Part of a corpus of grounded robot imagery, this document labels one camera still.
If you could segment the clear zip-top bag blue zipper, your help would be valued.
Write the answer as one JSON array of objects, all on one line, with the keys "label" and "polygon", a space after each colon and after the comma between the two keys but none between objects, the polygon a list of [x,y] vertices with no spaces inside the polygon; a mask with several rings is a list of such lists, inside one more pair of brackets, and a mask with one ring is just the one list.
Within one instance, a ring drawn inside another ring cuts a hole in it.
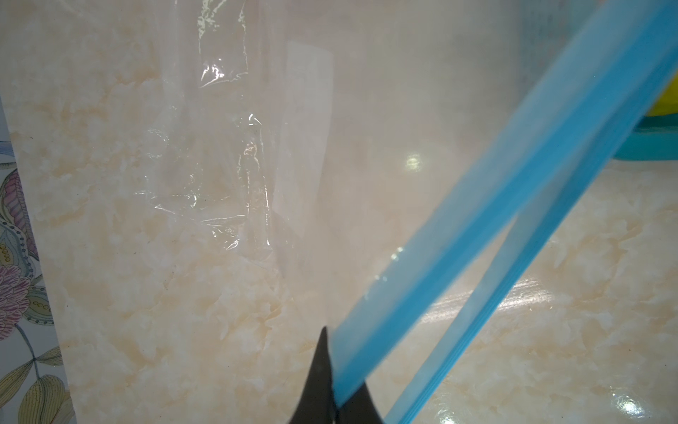
[{"label": "clear zip-top bag blue zipper", "polygon": [[674,1],[147,1],[144,195],[410,423],[677,70]]}]

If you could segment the yellow mango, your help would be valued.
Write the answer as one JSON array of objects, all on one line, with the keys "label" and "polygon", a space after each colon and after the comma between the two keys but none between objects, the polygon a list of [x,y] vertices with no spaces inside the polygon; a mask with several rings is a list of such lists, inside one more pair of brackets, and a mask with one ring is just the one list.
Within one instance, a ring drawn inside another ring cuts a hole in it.
[{"label": "yellow mango", "polygon": [[674,76],[666,89],[646,112],[646,118],[663,117],[678,113],[678,76]]}]

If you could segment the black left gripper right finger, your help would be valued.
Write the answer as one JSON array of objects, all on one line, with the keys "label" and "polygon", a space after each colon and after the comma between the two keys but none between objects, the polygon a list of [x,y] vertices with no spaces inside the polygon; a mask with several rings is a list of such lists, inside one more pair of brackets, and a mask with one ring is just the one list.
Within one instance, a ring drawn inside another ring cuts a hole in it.
[{"label": "black left gripper right finger", "polygon": [[335,423],[383,424],[366,383],[363,383],[343,406],[337,408]]}]

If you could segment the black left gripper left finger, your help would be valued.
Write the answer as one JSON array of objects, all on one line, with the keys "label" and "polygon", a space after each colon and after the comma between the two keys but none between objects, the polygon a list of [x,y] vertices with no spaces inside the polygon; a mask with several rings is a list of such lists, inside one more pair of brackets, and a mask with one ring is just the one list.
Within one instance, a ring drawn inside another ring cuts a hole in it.
[{"label": "black left gripper left finger", "polygon": [[305,386],[289,424],[332,424],[336,416],[328,329],[323,327]]}]

